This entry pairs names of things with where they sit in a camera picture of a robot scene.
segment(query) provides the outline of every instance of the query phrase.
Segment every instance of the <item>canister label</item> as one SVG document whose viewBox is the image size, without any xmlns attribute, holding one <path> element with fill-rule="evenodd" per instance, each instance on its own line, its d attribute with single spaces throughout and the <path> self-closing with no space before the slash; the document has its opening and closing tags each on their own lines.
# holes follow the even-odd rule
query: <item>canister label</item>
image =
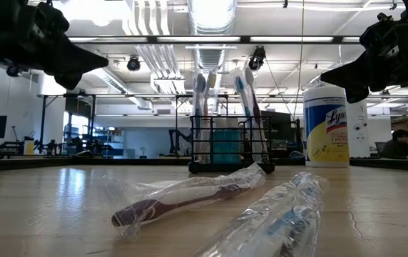
<svg viewBox="0 0 408 257">
<path fill-rule="evenodd" d="M 345 98 L 304 102 L 307 161 L 349 161 Z"/>
</svg>

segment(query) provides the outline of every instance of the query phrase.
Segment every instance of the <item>desk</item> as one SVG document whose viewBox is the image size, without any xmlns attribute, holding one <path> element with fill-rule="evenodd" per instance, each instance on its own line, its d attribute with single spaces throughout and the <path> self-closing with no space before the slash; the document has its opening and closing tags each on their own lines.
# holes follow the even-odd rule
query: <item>desk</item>
<svg viewBox="0 0 408 257">
<path fill-rule="evenodd" d="M 191 256 L 250 203 L 299 171 L 330 181 L 316 256 L 408 256 L 408 171 L 305 166 L 278 166 L 258 190 L 148 224 L 135 243 L 116 238 L 101 177 L 183 180 L 189 177 L 186 166 L 0 171 L 0 256 Z"/>
<path fill-rule="evenodd" d="M 395 160 L 388 158 L 351 158 L 350 164 L 353 166 L 362 167 L 408 170 L 408 160 Z"/>
</svg>

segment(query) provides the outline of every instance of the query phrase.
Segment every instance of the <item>blue container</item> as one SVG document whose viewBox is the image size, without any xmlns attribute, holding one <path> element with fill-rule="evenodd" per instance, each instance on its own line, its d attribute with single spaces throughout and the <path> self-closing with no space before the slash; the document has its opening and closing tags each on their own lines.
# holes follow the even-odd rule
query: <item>blue container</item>
<svg viewBox="0 0 408 257">
<path fill-rule="evenodd" d="M 213 153 L 234 153 L 234 154 L 213 154 L 213 163 L 240 163 L 240 141 L 241 131 L 217 130 L 213 132 Z"/>
</svg>

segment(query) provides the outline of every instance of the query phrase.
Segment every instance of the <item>black wire rack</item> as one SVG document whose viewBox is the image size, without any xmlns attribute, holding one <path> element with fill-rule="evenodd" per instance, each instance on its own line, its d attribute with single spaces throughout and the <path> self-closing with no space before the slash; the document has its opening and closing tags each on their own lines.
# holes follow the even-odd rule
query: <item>black wire rack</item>
<svg viewBox="0 0 408 257">
<path fill-rule="evenodd" d="M 225 128 L 225 127 L 217 127 L 215 125 L 215 121 L 217 119 L 227 119 L 227 118 L 234 118 L 238 120 L 243 120 L 238 122 L 237 128 Z M 259 128 L 255 126 L 256 119 L 260 119 L 261 123 L 263 124 L 264 128 Z M 207 123 L 208 126 L 198 126 L 197 121 L 202 121 L 201 123 Z M 209 139 L 202 140 L 196 138 L 197 131 L 203 133 L 204 131 L 209 131 Z M 215 138 L 216 133 L 218 131 L 239 131 L 240 134 L 238 139 L 221 139 Z M 233 172 L 237 171 L 241 168 L 246 168 L 251 165 L 254 161 L 252 156 L 253 155 L 261 155 L 262 156 L 262 163 L 258 165 L 266 172 L 272 173 L 275 170 L 275 165 L 272 162 L 272 144 L 271 140 L 259 140 L 254 139 L 253 134 L 256 131 L 264 131 L 267 134 L 267 138 L 271 138 L 272 133 L 272 126 L 270 122 L 270 117 L 258 117 L 258 116 L 191 116 L 191 162 L 188 164 L 188 170 L 191 173 L 199 173 L 199 172 Z M 254 152 L 253 151 L 253 144 L 264 142 L 266 144 L 266 151 L 262 152 Z M 197 143 L 209 143 L 209 151 L 196 151 L 195 146 Z M 239 147 L 236 147 L 234 151 L 216 151 L 215 146 L 216 144 L 232 144 L 238 143 Z M 221 158 L 216 156 L 233 156 L 231 159 L 237 160 L 234 162 L 224 162 L 221 161 Z M 203 160 L 198 160 L 199 156 L 208 156 L 208 161 L 205 163 Z"/>
</svg>

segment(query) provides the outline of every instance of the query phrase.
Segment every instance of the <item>person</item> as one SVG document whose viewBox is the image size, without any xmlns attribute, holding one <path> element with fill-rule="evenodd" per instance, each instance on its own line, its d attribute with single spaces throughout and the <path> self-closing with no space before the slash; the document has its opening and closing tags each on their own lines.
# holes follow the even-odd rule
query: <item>person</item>
<svg viewBox="0 0 408 257">
<path fill-rule="evenodd" d="M 382 157 L 408 160 L 408 131 L 398 129 L 393 132 L 392 140 L 384 145 Z"/>
</svg>

